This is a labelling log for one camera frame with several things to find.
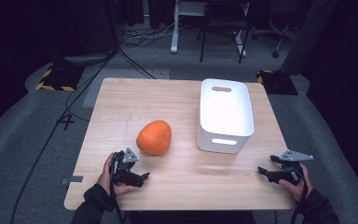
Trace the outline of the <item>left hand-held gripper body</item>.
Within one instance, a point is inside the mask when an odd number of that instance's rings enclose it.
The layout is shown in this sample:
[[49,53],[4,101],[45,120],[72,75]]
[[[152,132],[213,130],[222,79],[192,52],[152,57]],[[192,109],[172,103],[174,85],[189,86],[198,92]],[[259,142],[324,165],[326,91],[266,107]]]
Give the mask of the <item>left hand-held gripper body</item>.
[[109,174],[111,184],[123,183],[127,186],[140,188],[144,177],[131,171],[131,167],[139,160],[130,148],[115,152]]

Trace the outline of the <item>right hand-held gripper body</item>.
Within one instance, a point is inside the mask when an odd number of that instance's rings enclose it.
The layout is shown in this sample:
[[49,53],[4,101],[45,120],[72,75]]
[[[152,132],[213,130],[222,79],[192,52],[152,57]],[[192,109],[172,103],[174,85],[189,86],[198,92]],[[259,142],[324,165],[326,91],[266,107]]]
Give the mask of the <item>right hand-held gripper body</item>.
[[297,185],[303,176],[303,170],[300,165],[302,161],[313,160],[312,155],[304,154],[287,149],[280,157],[282,163],[280,171],[273,171],[272,175],[267,176],[269,182],[278,183],[284,179],[293,185]]

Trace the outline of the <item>orange grapefruit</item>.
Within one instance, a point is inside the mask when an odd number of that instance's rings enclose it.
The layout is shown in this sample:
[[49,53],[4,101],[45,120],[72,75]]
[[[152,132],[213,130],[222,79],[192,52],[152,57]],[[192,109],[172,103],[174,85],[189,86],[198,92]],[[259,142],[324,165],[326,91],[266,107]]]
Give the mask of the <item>orange grapefruit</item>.
[[148,155],[160,156],[168,151],[171,141],[171,126],[165,120],[154,120],[139,132],[136,145]]

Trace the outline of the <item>white plastic bin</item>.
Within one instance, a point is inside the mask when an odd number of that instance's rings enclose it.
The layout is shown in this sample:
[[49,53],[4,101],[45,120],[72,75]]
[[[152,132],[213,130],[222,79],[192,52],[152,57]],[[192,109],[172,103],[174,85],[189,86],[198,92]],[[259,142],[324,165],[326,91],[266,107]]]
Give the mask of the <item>white plastic bin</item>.
[[254,131],[250,94],[244,83],[214,78],[201,82],[197,130],[201,150],[236,154]]

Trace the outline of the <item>person's right hand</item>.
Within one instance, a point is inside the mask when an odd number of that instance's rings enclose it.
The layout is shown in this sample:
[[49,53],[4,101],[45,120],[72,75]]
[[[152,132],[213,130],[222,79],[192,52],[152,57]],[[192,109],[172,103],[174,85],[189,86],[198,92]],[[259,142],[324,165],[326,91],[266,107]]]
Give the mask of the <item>person's right hand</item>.
[[279,184],[284,189],[286,189],[293,196],[295,201],[298,203],[302,200],[303,190],[305,187],[308,187],[307,195],[309,195],[312,192],[312,190],[314,189],[314,186],[313,186],[312,182],[310,181],[310,175],[309,175],[308,168],[304,164],[301,164],[301,167],[303,170],[304,179],[301,180],[297,185],[293,185],[284,179],[281,179],[279,181]]

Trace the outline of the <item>person's left hand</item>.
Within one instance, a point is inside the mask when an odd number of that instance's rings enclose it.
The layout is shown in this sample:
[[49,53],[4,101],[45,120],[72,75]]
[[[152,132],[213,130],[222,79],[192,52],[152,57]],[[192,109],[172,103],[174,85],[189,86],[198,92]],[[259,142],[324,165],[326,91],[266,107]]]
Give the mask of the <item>person's left hand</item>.
[[119,186],[114,185],[113,187],[110,186],[109,168],[112,163],[113,157],[114,154],[111,153],[109,157],[106,159],[103,166],[103,172],[100,174],[97,184],[103,187],[109,196],[111,196],[112,193],[115,193],[116,195],[122,195],[135,190],[134,186],[126,186],[126,185],[119,185]]

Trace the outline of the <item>grey tape strip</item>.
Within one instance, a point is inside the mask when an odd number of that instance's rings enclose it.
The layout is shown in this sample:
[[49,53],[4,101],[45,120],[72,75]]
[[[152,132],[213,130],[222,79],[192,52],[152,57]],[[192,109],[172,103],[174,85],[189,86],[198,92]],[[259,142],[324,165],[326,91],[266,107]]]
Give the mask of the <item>grey tape strip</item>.
[[83,181],[83,176],[72,175],[70,177],[63,178],[62,181],[61,181],[61,185],[62,186],[69,186],[73,182],[81,183],[82,181]]

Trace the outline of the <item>office chair wheeled base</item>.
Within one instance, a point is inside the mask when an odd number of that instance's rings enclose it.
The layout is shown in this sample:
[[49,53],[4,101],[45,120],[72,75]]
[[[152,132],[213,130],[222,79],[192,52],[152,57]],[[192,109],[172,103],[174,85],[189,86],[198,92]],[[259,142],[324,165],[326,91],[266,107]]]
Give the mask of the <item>office chair wheeled base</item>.
[[279,41],[275,47],[275,50],[272,52],[273,58],[279,58],[280,57],[280,48],[282,45],[283,40],[288,37],[292,40],[296,39],[296,34],[291,32],[291,26],[290,25],[284,25],[283,28],[278,28],[274,25],[273,19],[268,18],[268,26],[269,30],[255,30],[252,34],[251,38],[253,40],[257,40],[259,35],[277,35],[279,37]]

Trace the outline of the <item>grey slanted column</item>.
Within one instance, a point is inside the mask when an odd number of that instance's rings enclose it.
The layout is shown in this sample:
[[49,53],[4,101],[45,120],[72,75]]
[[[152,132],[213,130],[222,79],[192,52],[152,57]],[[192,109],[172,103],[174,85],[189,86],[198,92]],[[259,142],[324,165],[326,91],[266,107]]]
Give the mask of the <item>grey slanted column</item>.
[[301,72],[336,5],[337,0],[312,1],[303,26],[281,65],[282,73],[296,76]]

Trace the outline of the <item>black metal chair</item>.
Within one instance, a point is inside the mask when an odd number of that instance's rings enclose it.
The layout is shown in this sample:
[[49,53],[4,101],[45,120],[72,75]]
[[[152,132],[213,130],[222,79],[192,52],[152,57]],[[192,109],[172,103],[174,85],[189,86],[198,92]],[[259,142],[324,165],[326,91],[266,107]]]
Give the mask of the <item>black metal chair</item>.
[[252,0],[207,0],[204,7],[202,24],[199,31],[201,39],[200,62],[203,62],[204,50],[207,45],[223,45],[223,42],[208,42],[208,32],[231,33],[237,51],[239,63],[244,54],[248,36],[252,29],[248,21],[247,10]]

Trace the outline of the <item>black yellow striped base plate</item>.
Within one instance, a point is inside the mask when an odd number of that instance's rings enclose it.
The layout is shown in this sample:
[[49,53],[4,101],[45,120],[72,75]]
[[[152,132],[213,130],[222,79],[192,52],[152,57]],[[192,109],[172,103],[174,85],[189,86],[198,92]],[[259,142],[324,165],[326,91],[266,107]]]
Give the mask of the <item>black yellow striped base plate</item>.
[[58,67],[51,65],[36,86],[37,90],[76,91],[84,66]]
[[281,71],[260,70],[256,73],[256,80],[267,94],[297,95],[292,79]]

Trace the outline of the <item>white desk frame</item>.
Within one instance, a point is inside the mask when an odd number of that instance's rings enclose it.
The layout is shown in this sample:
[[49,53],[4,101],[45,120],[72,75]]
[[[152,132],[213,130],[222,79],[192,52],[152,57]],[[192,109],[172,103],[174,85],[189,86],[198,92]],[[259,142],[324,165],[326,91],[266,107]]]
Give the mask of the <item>white desk frame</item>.
[[173,31],[172,31],[172,43],[170,52],[175,54],[178,52],[178,41],[179,41],[179,20],[184,16],[201,17],[203,15],[204,1],[194,0],[174,0],[173,10]]

